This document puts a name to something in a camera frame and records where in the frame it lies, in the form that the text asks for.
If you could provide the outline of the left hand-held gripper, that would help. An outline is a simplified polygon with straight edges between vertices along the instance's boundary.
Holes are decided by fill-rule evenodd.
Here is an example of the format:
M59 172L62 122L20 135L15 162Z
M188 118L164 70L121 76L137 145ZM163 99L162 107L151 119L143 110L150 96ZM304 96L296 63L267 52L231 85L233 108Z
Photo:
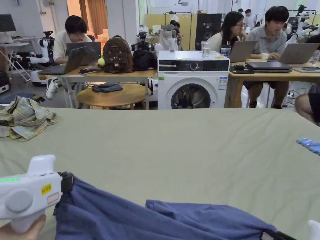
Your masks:
M16 233L25 233L45 210L73 189L74 175L55 172L54 155L35 156L25 174L0 179L0 219L10 220Z

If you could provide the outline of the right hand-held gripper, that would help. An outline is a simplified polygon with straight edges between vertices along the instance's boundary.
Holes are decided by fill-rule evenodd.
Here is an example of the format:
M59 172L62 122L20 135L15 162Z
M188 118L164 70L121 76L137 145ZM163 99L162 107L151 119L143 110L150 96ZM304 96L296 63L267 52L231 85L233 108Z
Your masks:
M308 240L320 240L320 223L314 220L308 221ZM270 230L263 231L261 240L296 240L295 238L284 234L281 231L273 232Z

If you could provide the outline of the person's left hand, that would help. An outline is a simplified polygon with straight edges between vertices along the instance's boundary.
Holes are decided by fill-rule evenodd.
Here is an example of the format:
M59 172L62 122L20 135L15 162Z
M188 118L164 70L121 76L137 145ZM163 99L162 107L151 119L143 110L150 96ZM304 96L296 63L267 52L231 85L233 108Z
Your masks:
M16 233L12 230L10 223L0 228L1 240L36 240L41 232L47 216L41 215L25 233Z

